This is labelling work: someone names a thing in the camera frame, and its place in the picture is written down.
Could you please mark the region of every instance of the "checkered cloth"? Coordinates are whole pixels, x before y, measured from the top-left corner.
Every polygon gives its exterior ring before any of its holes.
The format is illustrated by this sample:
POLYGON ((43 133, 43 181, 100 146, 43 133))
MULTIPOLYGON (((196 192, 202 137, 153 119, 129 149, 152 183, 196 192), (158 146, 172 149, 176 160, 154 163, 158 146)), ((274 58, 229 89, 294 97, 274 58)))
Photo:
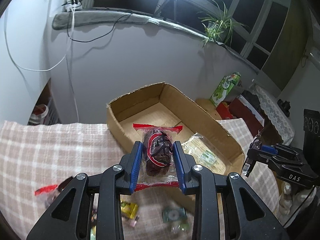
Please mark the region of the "checkered cloth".
MULTIPOLYGON (((245 123, 240 119, 221 122, 246 152, 252 137, 245 123)), ((89 176, 102 173, 119 163, 123 154, 105 124, 23 126, 5 122, 0 131, 0 210, 24 240, 45 211, 43 200, 34 196, 36 189, 80 172, 89 176)), ((273 211, 275 196, 279 196, 276 181, 270 170, 258 169, 257 165, 248 183, 273 211)), ((176 206, 163 189, 148 188, 124 199, 137 203, 140 214, 135 229, 124 223, 125 239, 191 238, 191 232, 176 238, 162 222, 162 209, 176 206)), ((192 229, 193 217, 188 217, 192 229)))

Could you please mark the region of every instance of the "metal bolt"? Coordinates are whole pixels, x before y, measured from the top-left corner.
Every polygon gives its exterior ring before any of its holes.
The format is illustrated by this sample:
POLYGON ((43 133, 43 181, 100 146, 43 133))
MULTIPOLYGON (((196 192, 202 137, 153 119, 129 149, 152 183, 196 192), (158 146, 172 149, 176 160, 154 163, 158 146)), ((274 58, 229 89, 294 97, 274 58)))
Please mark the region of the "metal bolt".
POLYGON ((112 169, 113 169, 114 171, 120 171, 120 170, 122 170, 122 166, 119 165, 119 164, 117 164, 117 165, 113 166, 112 169))
POLYGON ((193 169, 195 171, 201 171, 203 169, 203 167, 200 164, 196 164, 196 165, 193 166, 193 169))
POLYGON ((230 173, 230 177, 232 179, 239 179, 240 175, 238 173, 236 173, 236 172, 232 172, 232 173, 230 173))
POLYGON ((79 180, 82 180, 82 179, 84 179, 85 178, 85 174, 84 173, 79 173, 78 175, 77 175, 77 179, 79 179, 79 180))

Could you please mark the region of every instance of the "white power adapter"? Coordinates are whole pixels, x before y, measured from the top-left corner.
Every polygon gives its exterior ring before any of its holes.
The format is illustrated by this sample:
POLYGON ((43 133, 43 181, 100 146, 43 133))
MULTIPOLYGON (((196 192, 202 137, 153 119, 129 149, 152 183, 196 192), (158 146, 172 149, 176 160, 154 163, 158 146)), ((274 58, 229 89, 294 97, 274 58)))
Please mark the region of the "white power adapter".
POLYGON ((72 8, 75 9, 75 11, 82 9, 82 4, 79 0, 66 0, 64 8, 66 12, 70 12, 72 8))

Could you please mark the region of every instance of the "tripod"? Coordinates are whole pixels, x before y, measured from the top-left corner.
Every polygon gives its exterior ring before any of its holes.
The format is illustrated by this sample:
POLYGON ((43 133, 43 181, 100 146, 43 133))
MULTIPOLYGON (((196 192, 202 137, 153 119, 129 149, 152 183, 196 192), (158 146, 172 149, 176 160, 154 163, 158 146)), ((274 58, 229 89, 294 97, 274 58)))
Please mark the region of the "tripod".
MULTIPOLYGON (((165 0, 165 2, 156 10, 154 13, 153 17, 158 16, 162 9, 170 2, 171 0, 165 0)), ((173 21, 174 23, 177 23, 177 0, 173 0, 173 21)))

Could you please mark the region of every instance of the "potted plant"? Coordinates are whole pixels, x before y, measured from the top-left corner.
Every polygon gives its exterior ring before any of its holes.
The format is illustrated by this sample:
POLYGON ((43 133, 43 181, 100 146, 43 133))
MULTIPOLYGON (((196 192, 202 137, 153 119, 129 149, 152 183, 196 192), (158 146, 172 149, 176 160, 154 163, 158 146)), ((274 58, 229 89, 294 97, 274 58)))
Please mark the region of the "potted plant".
POLYGON ((231 45, 234 26, 246 25, 232 21, 231 16, 228 15, 228 9, 223 1, 223 14, 220 10, 218 3, 215 0, 212 1, 217 5, 220 15, 216 17, 207 13, 207 17, 199 17, 204 26, 205 35, 207 36, 207 38, 203 40, 203 47, 207 44, 208 41, 221 42, 223 44, 227 44, 227 42, 230 40, 231 45), (208 27, 204 25, 204 22, 209 22, 208 27))

